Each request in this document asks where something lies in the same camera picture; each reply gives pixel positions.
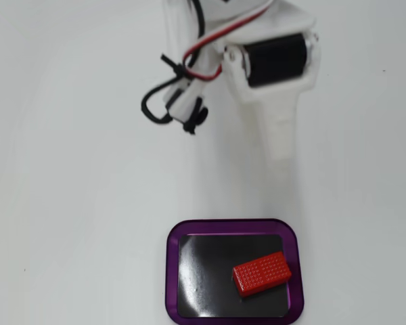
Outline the white gripper, black motor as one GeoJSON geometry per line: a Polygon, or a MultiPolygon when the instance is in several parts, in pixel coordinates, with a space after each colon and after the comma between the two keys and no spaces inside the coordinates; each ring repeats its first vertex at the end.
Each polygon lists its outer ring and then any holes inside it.
{"type": "Polygon", "coordinates": [[[224,72],[257,146],[265,212],[295,215],[298,101],[320,65],[315,18],[291,1],[166,1],[165,10],[179,82],[203,87],[224,72]]]}

